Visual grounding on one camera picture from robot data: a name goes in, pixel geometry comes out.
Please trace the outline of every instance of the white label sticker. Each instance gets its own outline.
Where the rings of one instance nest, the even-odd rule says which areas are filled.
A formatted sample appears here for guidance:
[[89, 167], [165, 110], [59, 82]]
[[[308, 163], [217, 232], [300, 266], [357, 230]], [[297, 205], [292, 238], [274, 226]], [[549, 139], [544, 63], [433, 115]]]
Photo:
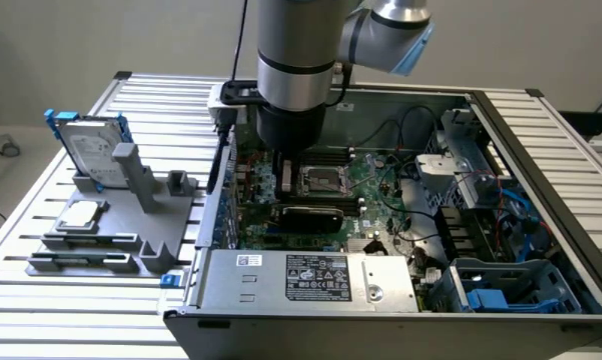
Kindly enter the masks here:
[[99, 136], [71, 135], [69, 137], [73, 149], [78, 153], [75, 161], [82, 163], [85, 167], [82, 171], [99, 184], [113, 188], [125, 188], [122, 169], [110, 157], [119, 141], [103, 132]]
[[236, 266], [261, 266], [262, 255], [238, 255]]

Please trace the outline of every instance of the blue plastic latch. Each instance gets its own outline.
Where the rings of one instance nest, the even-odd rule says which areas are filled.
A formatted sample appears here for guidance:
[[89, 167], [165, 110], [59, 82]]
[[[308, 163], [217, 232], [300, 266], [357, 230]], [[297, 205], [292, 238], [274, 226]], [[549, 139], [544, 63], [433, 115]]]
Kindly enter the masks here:
[[125, 143], [133, 142], [133, 137], [130, 137], [130, 130], [129, 130], [129, 122], [126, 121], [126, 117], [122, 116], [122, 113], [118, 112], [118, 117], [115, 118], [119, 130], [122, 131], [122, 141]]
[[525, 313], [548, 314], [559, 307], [559, 300], [551, 298], [537, 304], [508, 304], [502, 291], [497, 289], [473, 289], [466, 293], [469, 308], [477, 313]]
[[422, 55], [424, 47], [426, 46], [426, 42], [429, 41], [432, 32], [433, 32], [433, 23], [430, 22], [426, 28], [424, 29], [422, 34], [416, 39], [414, 45], [410, 47], [409, 51], [406, 51], [406, 54], [404, 54], [402, 59], [400, 60], [400, 62], [397, 63], [389, 74], [402, 75], [404, 77], [410, 74], [416, 62], [418, 61], [420, 56]]
[[521, 263], [525, 260], [529, 250], [530, 250], [530, 234], [524, 234], [522, 249], [520, 249], [518, 256], [516, 257], [517, 263]]
[[502, 291], [497, 289], [473, 289], [466, 293], [466, 300], [473, 311], [505, 312], [509, 308]]
[[159, 289], [177, 289], [179, 287], [179, 275], [162, 274], [159, 277]]
[[79, 118], [79, 114], [74, 111], [61, 111], [55, 115], [55, 120], [73, 121]]
[[54, 115], [54, 110], [47, 109], [43, 112], [43, 117], [45, 117], [46, 125], [50, 128], [50, 131], [53, 131], [53, 136], [55, 137], [57, 140], [59, 140], [61, 136], [59, 136], [58, 127], [55, 126], [55, 120], [61, 120], [65, 122], [74, 121], [79, 118], [79, 114], [74, 111], [62, 111], [57, 115]]

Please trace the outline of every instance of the metal case panel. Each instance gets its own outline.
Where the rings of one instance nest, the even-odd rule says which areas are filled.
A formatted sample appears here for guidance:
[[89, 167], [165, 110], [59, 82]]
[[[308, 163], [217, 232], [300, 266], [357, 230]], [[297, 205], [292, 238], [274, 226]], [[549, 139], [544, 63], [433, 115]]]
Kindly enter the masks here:
[[[240, 265], [241, 257], [257, 259], [257, 265]], [[341, 266], [332, 267], [336, 259]], [[401, 256], [213, 250], [202, 287], [205, 311], [418, 312]]]
[[549, 359], [602, 327], [549, 322], [316, 316], [166, 317], [190, 359]]

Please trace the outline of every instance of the circuit board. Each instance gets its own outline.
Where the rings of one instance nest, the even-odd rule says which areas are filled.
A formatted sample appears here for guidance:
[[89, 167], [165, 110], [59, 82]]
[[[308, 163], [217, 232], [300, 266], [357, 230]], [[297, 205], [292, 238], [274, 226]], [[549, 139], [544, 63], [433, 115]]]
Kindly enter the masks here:
[[[356, 156], [349, 163], [334, 168], [333, 173], [341, 174], [337, 186], [333, 183], [334, 175], [326, 174], [328, 166], [306, 166], [306, 171], [300, 171], [298, 184], [302, 185], [298, 186], [298, 193], [306, 197], [306, 201], [310, 201], [310, 197], [337, 197], [361, 202], [357, 216], [345, 214], [340, 231], [301, 234], [284, 233], [272, 216], [280, 204], [274, 198], [276, 178], [270, 171], [270, 154], [249, 154], [244, 164], [238, 165], [242, 183], [238, 187], [238, 247], [249, 250], [358, 252], [365, 244], [377, 239], [393, 255], [406, 251], [408, 246], [400, 246], [402, 250], [396, 250], [390, 234], [390, 230], [404, 223], [405, 215], [385, 207], [380, 198], [384, 197], [390, 206], [404, 209], [401, 192], [397, 191], [400, 185], [390, 171], [393, 164], [386, 163], [390, 160], [374, 153]], [[316, 176], [329, 177], [330, 182], [317, 183]]]

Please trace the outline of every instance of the white wall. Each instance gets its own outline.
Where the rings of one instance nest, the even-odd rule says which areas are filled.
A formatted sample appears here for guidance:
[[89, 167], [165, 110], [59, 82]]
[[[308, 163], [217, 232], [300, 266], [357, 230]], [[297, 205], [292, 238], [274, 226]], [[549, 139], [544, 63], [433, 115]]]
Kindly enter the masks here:
[[[0, 0], [0, 124], [86, 111], [117, 70], [225, 76], [240, 0]], [[538, 88], [560, 109], [602, 99], [602, 0], [429, 0], [414, 73], [357, 81]], [[256, 1], [238, 74], [254, 76]]]

